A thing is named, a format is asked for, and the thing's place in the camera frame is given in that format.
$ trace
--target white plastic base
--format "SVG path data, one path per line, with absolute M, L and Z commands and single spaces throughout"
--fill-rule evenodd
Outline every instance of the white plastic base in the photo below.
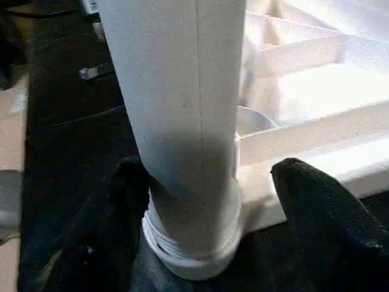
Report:
M 151 231 L 150 220 L 148 219 L 147 214 L 145 218 L 143 218 L 142 226 L 148 245 L 165 266 L 173 274 L 194 281 L 206 280 L 223 272 L 232 261 L 243 235 L 243 224 L 239 221 L 231 240 L 225 245 L 221 252 L 214 254 L 207 259 L 192 259 L 190 257 L 176 257 L 161 249 Z
M 190 254 L 187 250 L 181 249 L 179 244 L 172 238 L 159 230 L 158 219 L 154 218 L 155 213 L 150 211 L 150 209 L 154 209 L 151 200 L 149 211 L 145 213 L 142 221 L 143 233 L 150 248 L 172 273 L 188 280 L 206 280 L 217 276 L 228 267 L 244 234 L 244 216 L 241 212 L 240 190 L 234 191 L 233 195 L 238 196 L 238 200 L 235 202 L 239 206 L 232 208 L 237 210 L 237 213 L 232 214 L 231 223 L 225 228 L 224 232 L 220 232 L 220 234 L 224 234 L 223 238 L 221 238 L 221 235 L 219 235 L 219 238 L 214 238 L 216 246 L 213 247 L 213 252 L 206 256 Z

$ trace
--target white pvc pipe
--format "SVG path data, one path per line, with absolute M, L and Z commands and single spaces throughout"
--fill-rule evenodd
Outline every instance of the white pvc pipe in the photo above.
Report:
M 156 178 L 146 239 L 174 273 L 214 276 L 241 236 L 232 164 L 244 0 L 98 4 L 139 153 Z

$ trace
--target black cable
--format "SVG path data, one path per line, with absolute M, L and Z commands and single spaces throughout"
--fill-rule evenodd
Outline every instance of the black cable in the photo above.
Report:
M 48 13 L 48 14 L 26 13 L 26 12 L 19 12 L 19 11 L 2 9 L 2 8 L 0 8 L 0 11 L 3 14 L 7 14 L 10 16 L 16 16 L 16 17 L 22 17 L 22 18 L 49 19 L 49 18 L 55 18 L 58 16 L 64 16 L 64 15 L 68 15 L 71 13 L 75 13 L 78 11 L 78 9 L 74 8 L 74 9 L 69 9 L 69 10 L 61 10 L 61 11 L 56 11 L 56 12 L 52 12 L 52 13 Z

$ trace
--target vertical line on pipe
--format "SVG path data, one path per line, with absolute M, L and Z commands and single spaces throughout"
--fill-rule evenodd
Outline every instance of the vertical line on pipe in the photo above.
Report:
M 201 96 L 201 70 L 200 70 L 200 39 L 199 39 L 199 0 L 196 1 L 196 41 L 197 41 L 197 70 L 200 106 L 200 143 L 201 143 L 201 190 L 204 191 L 204 143 L 202 135 L 202 96 Z

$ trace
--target dark fabric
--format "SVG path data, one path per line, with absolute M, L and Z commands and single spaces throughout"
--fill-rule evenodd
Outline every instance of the dark fabric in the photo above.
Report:
M 272 169 L 317 291 L 388 291 L 389 231 L 336 179 L 298 159 Z
M 43 2 L 36 2 L 38 8 L 45 6 L 40 12 L 51 11 Z M 65 8 L 66 1 L 50 2 Z M 111 173 L 119 160 L 137 153 L 117 80 L 95 84 L 77 76 L 80 68 L 109 60 L 90 24 L 80 14 L 34 23 L 20 255 L 21 265 L 30 268 L 20 270 L 19 287 L 46 276 L 40 271 L 63 246 L 60 235 L 87 198 L 95 198 L 88 205 L 96 208 L 90 222 L 102 220 L 99 210 L 105 206 Z M 365 202 L 389 223 L 389 195 Z M 47 242 L 51 248 L 42 251 Z M 220 276 L 191 282 L 171 274 L 141 237 L 131 290 L 313 291 L 296 250 L 288 225 L 280 224 L 245 237 Z M 122 258 L 126 273 L 132 263 L 125 254 Z

